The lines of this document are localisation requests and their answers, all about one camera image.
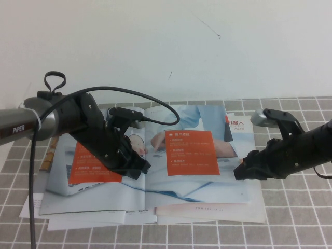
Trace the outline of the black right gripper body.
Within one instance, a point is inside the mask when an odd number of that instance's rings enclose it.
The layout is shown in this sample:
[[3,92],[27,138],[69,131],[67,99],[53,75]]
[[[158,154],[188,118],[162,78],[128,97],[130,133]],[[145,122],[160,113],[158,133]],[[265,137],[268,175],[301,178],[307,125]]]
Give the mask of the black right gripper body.
[[265,149],[256,151],[251,168],[257,172],[259,179],[286,179],[289,175],[301,172],[303,166],[299,162],[294,148],[299,145],[299,135],[290,135],[287,139],[271,139]]

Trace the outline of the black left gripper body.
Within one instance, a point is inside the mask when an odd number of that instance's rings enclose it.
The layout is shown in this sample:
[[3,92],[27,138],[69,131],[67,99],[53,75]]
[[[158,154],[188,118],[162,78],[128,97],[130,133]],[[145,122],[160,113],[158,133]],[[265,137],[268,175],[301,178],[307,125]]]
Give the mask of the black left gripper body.
[[87,150],[112,172],[129,175],[130,153],[128,143],[114,126],[103,125],[87,128]]

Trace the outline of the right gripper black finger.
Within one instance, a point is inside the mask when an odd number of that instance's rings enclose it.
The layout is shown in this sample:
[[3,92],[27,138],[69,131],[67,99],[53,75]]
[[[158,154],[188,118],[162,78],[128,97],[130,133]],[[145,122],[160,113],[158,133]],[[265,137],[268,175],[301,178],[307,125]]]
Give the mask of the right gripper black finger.
[[242,165],[235,168],[233,173],[236,180],[259,179],[254,168],[247,168]]
[[243,158],[243,165],[246,168],[252,167],[256,154],[257,154],[256,151],[250,151],[248,155],[245,158]]

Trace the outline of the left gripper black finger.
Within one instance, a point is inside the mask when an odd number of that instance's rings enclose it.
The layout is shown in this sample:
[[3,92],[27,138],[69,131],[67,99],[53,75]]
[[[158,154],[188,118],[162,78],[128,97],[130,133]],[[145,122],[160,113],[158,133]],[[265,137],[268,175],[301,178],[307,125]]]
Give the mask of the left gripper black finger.
[[131,179],[138,179],[141,173],[142,169],[140,167],[124,167],[118,169],[118,174],[127,176]]
[[151,167],[145,160],[145,145],[142,139],[126,139],[126,173],[147,173]]

